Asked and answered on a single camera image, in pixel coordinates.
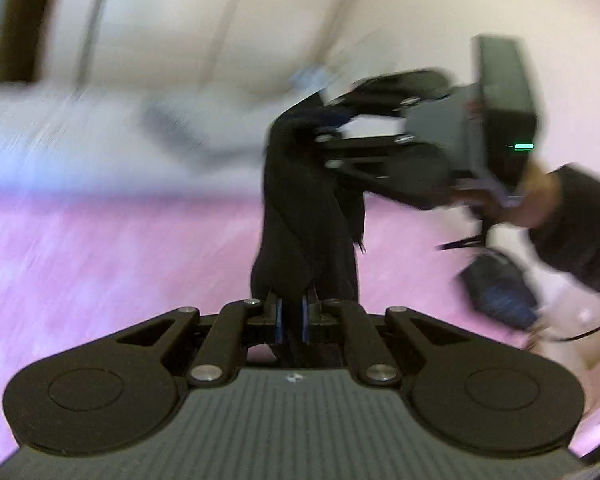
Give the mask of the operator right hand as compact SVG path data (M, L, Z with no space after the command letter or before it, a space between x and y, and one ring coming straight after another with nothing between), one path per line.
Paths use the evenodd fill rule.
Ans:
M546 172L536 162L528 163L519 191L521 201L515 206L505 207L487 192L478 194L478 204L495 223L534 229L547 220L562 202L562 187L558 177Z

